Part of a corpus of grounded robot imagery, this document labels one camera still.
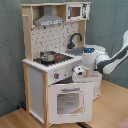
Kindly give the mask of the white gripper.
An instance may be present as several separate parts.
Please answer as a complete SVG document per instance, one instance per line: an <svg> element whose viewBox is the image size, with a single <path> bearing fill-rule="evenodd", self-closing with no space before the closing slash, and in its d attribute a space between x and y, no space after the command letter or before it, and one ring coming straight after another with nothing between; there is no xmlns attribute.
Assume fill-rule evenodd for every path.
<svg viewBox="0 0 128 128"><path fill-rule="evenodd" d="M94 70L84 70L80 66L73 71L72 80L74 83L94 82L101 80L101 74Z"/></svg>

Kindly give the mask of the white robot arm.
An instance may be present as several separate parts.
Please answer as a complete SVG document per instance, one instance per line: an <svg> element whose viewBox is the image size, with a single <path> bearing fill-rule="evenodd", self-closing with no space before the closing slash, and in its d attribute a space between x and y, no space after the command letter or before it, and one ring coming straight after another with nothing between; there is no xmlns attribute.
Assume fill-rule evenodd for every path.
<svg viewBox="0 0 128 128"><path fill-rule="evenodd" d="M72 80L74 82L93 81L94 69L100 74L110 74L128 57L128 30L123 35L123 46L113 56L109 57L104 48L86 47L82 53L82 65L74 69Z"/></svg>

